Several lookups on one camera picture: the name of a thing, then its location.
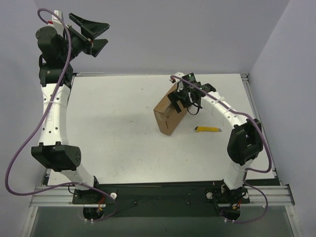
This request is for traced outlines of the brown cardboard express box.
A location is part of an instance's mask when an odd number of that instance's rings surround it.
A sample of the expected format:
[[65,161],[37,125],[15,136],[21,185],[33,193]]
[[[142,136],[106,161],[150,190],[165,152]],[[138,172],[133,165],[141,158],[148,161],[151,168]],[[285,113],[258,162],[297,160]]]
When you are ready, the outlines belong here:
[[176,85],[173,85],[153,109],[160,132],[168,136],[174,132],[178,124],[187,114],[186,108],[184,108],[180,102],[177,104],[182,111],[177,113],[167,97],[168,94],[175,89]]

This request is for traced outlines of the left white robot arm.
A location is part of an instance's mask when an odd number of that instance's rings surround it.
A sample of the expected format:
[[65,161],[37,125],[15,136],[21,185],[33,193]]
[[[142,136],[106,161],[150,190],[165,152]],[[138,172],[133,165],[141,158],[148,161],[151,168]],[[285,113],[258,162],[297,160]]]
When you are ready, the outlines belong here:
[[31,148],[31,155],[45,168],[66,176],[88,202],[101,198],[97,179],[81,163],[81,151],[69,145],[66,127],[67,106],[72,90],[73,68],[70,62],[80,53],[96,57],[107,39],[99,36],[109,29],[107,23],[83,19],[73,13],[69,18],[80,27],[63,26],[58,11],[47,26],[36,32],[39,57],[39,79],[43,98],[43,122],[39,144]]

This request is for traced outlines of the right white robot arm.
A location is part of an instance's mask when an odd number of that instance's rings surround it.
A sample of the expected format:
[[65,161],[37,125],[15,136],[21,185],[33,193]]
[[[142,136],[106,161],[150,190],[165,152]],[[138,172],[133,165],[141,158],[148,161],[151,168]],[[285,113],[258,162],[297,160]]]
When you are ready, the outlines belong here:
[[193,73],[171,75],[175,89],[167,94],[171,106],[179,114],[184,108],[196,106],[206,110],[224,127],[231,130],[227,145],[230,164],[225,174],[224,188],[241,189],[252,163],[263,150],[262,129],[257,119],[236,111],[217,89],[209,83],[202,84]]

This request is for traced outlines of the yellow utility knife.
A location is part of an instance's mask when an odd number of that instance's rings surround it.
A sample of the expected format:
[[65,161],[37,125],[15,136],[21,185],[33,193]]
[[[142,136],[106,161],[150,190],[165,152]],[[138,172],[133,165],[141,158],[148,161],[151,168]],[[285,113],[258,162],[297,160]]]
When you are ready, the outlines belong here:
[[222,130],[217,127],[196,126],[195,132],[221,132]]

